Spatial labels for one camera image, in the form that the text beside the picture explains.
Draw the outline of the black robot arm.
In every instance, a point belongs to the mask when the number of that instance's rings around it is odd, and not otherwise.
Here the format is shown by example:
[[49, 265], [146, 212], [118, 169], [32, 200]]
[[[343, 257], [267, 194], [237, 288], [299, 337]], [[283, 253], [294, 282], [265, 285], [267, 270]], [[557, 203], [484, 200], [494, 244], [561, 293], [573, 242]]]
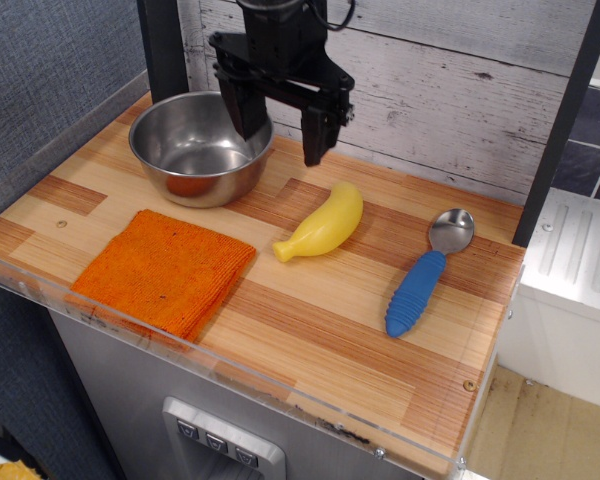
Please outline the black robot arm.
[[325, 45], [332, 25], [325, 1], [240, 1], [245, 31], [215, 32], [215, 75], [236, 132], [245, 140], [266, 123], [266, 100], [301, 112], [304, 162], [317, 166], [353, 118], [351, 75], [334, 63]]

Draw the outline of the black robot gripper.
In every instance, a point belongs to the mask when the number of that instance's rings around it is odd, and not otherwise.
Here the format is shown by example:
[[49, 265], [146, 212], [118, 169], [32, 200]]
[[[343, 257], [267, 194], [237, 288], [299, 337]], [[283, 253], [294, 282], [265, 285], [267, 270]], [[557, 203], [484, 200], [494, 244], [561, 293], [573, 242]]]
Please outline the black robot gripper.
[[326, 54], [330, 32], [353, 17], [328, 21], [325, 1], [240, 1], [245, 31], [215, 32], [216, 77], [236, 132], [252, 138], [266, 123], [266, 99], [303, 110], [304, 163], [320, 164], [336, 145], [340, 123], [353, 118], [349, 92], [355, 81]]

